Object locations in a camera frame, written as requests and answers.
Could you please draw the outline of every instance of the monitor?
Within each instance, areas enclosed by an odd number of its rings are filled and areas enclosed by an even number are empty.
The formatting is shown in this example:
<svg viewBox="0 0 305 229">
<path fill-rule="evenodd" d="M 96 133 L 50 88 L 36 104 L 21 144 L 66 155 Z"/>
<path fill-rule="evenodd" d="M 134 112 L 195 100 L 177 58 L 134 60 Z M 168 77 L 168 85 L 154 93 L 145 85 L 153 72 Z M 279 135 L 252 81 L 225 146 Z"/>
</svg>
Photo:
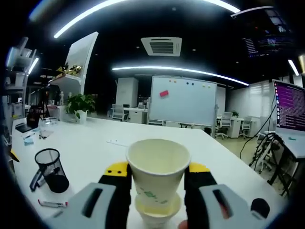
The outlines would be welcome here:
<svg viewBox="0 0 305 229">
<path fill-rule="evenodd" d="M 305 89 L 273 81 L 276 99 L 276 127 L 305 131 Z"/>
<path fill-rule="evenodd" d="M 233 20 L 249 58 L 295 52 L 293 31 L 274 8 L 250 10 L 233 16 Z"/>
</svg>

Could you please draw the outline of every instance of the ceiling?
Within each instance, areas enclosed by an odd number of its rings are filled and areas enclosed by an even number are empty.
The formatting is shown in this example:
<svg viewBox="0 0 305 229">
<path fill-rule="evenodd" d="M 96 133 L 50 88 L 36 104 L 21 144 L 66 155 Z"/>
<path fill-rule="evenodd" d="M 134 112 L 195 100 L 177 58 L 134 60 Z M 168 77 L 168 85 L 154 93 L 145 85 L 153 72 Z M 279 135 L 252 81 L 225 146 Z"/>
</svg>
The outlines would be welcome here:
<svg viewBox="0 0 305 229">
<path fill-rule="evenodd" d="M 238 35 L 230 11 L 201 0 L 130 0 L 101 9 L 79 21 L 58 39 L 54 34 L 75 16 L 98 4 L 100 0 L 54 0 L 54 4 L 39 20 L 25 30 L 31 48 L 38 49 L 39 66 L 29 79 L 38 81 L 43 68 L 57 69 L 64 65 L 70 45 L 97 31 L 87 72 L 85 91 L 107 93 L 115 87 L 117 77 L 136 77 L 141 91 L 150 91 L 151 77 L 135 74 L 164 74 L 227 84 L 235 88 L 243 85 L 196 73 L 169 70 L 122 70 L 112 67 L 171 66 L 215 73 L 246 83 L 287 76 L 291 68 L 287 58 L 249 59 Z M 270 0 L 226 0 L 241 10 L 273 5 Z M 180 57 L 149 56 L 141 43 L 143 37 L 180 37 Z"/>
</svg>

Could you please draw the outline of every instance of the black mesh pen holder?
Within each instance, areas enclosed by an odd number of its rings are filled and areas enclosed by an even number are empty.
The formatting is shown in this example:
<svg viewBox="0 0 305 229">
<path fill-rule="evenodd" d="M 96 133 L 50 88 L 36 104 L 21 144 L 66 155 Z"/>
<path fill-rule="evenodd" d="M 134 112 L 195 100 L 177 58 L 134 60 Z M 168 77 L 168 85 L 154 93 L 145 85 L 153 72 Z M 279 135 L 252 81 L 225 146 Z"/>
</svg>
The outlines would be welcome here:
<svg viewBox="0 0 305 229">
<path fill-rule="evenodd" d="M 51 191 L 62 193 L 69 187 L 69 181 L 63 171 L 60 153 L 56 149 L 43 149 L 35 155 L 35 161 Z"/>
</svg>

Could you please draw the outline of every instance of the stacked paper cups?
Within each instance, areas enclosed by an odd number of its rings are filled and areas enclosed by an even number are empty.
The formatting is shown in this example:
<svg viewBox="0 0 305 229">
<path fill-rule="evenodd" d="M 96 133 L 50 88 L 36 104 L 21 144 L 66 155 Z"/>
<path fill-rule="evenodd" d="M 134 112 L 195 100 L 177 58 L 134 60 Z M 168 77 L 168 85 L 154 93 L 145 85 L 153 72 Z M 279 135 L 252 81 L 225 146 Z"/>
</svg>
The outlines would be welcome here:
<svg viewBox="0 0 305 229">
<path fill-rule="evenodd" d="M 147 139 L 128 148 L 127 160 L 138 193 L 137 211 L 148 227 L 164 227 L 182 204 L 176 191 L 190 164 L 188 150 L 173 141 Z"/>
</svg>

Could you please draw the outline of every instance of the laptop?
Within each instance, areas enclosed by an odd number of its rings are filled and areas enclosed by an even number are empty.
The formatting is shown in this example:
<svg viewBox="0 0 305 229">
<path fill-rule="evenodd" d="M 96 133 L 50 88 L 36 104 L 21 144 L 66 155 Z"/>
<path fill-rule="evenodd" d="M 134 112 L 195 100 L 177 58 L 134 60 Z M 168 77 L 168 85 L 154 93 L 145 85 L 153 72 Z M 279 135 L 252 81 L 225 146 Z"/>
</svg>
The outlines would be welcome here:
<svg viewBox="0 0 305 229">
<path fill-rule="evenodd" d="M 305 89 L 273 80 L 276 100 L 275 133 L 296 159 L 305 158 Z"/>
<path fill-rule="evenodd" d="M 31 106 L 27 116 L 27 123 L 21 123 L 15 126 L 15 129 L 21 133 L 28 132 L 38 127 L 41 108 L 39 106 Z"/>
</svg>

